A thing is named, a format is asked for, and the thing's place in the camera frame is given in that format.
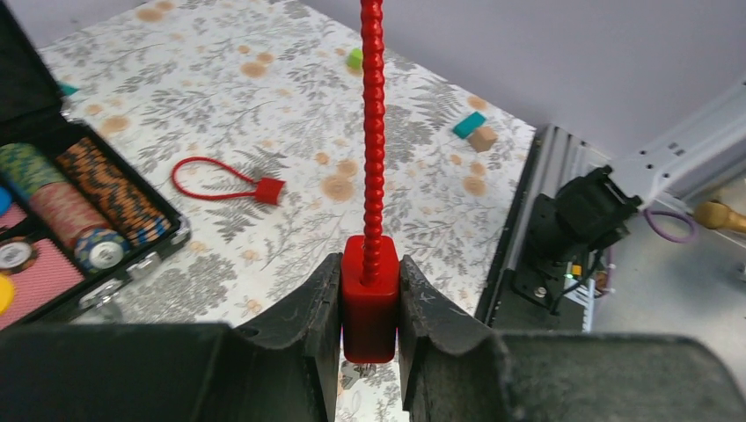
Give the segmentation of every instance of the case latch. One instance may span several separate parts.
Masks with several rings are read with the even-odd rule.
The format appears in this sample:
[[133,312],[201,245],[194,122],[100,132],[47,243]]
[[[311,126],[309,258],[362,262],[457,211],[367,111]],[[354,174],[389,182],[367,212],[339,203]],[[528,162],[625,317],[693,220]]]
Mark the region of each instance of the case latch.
[[122,284],[120,280],[111,279],[80,298],[78,306],[82,310],[95,310],[109,323],[122,323],[124,316],[114,301]]
[[187,220],[184,216],[179,217],[179,229],[176,230],[176,233],[174,233],[173,237],[171,238],[171,244],[181,244],[185,242],[189,235],[192,233],[192,226],[189,224],[189,220]]
[[134,264],[127,269],[127,273],[132,280],[142,280],[158,268],[161,265],[161,258],[156,252],[151,252],[145,259]]
[[79,122],[79,123],[85,124],[84,121],[72,117],[72,115],[70,114],[71,109],[72,109],[72,103],[70,102],[69,98],[65,97],[62,100],[62,109],[60,110],[60,115],[62,116],[62,118],[65,119],[65,121],[67,121],[68,123]]

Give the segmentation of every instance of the floral tablecloth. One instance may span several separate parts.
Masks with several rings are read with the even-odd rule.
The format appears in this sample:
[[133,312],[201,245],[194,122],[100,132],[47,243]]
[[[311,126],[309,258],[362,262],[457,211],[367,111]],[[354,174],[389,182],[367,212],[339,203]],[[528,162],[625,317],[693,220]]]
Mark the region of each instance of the floral tablecloth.
[[[92,124],[191,221],[194,239],[121,291],[127,322],[241,324],[362,232],[362,78],[356,31],[296,0],[145,4],[43,48],[81,89]],[[436,287],[472,312],[534,129],[389,51],[385,232]],[[477,154],[450,130],[474,110],[499,135]],[[288,182],[280,207],[181,196],[172,167],[212,156]],[[187,166],[195,191],[245,190]],[[337,420],[405,421],[397,363],[342,360]]]

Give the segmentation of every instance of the red block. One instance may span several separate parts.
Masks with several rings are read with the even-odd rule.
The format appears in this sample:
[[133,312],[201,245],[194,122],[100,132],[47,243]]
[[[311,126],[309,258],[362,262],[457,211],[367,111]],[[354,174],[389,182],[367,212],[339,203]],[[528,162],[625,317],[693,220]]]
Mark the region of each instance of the red block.
[[345,358],[353,363],[385,363],[394,358],[399,322],[399,257],[383,236],[381,268],[370,286],[362,281],[362,241],[347,240],[342,256],[342,327]]
[[254,192],[254,199],[257,202],[269,205],[280,205],[282,198],[282,188],[285,182],[275,178],[261,178],[257,183],[257,190]]

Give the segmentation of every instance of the red rod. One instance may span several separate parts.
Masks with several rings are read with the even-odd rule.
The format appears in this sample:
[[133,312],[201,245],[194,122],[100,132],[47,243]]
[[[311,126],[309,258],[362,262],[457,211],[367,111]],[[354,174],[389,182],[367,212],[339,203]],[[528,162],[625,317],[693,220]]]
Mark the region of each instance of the red rod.
[[362,284],[373,285],[381,266],[384,210],[384,11],[383,0],[361,0],[362,99],[365,130],[365,228]]

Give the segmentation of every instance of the black case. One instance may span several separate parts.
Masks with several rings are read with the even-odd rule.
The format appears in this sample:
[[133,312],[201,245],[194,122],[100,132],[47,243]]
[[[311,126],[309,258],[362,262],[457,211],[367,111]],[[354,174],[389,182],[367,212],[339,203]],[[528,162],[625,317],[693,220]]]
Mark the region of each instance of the black case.
[[[187,219],[148,184],[121,156],[82,120],[68,120],[62,111],[62,91],[37,55],[7,5],[0,2],[0,145],[27,142],[54,158],[84,137],[91,139],[127,178],[152,201],[172,227],[158,240],[131,250],[117,266],[88,275],[77,286],[47,302],[15,324],[34,321],[69,321],[86,310],[110,304],[113,294],[130,281],[140,280],[155,270],[163,259],[183,248],[191,236]],[[1,180],[4,187],[7,181]],[[3,238],[42,233],[66,253],[81,273],[84,269],[61,247],[49,227],[15,193],[8,189],[29,215]]]

